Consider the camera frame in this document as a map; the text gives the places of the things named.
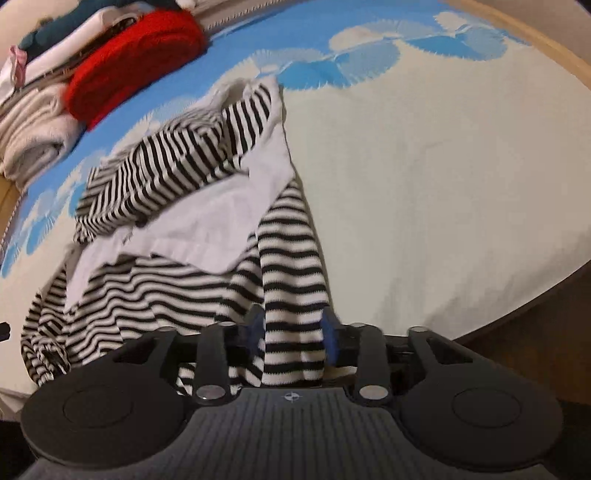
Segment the circular pad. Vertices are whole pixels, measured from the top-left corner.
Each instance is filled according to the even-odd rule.
[[[401,421],[426,453],[478,471],[530,465],[562,430],[557,400],[488,364],[442,365],[402,400]]]
[[[180,432],[183,400],[142,365],[90,364],[44,385],[22,411],[22,431],[41,456],[77,468],[127,465]]]

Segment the stack of folded clothes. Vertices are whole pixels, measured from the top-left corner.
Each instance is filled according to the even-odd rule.
[[[205,46],[175,0],[80,0],[11,47],[0,69],[0,173],[26,190],[85,127]],[[141,68],[121,70],[121,61]]]

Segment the logo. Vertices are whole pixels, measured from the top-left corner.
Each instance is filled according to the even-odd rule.
[[[301,398],[301,395],[297,394],[296,392],[289,392],[286,393],[283,396],[284,399],[286,399],[288,402],[293,403],[295,401],[298,401]]]

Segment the red knitted fabric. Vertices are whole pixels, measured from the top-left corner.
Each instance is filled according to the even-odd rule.
[[[78,67],[64,95],[66,109],[90,130],[135,92],[202,54],[206,44],[189,12],[149,13]]]

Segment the white folded towel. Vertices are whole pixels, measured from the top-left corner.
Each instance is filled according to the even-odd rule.
[[[9,99],[13,92],[12,61],[7,58],[0,69],[0,105]]]
[[[0,121],[0,173],[21,191],[67,155],[83,131],[64,108],[66,87],[33,90]]]

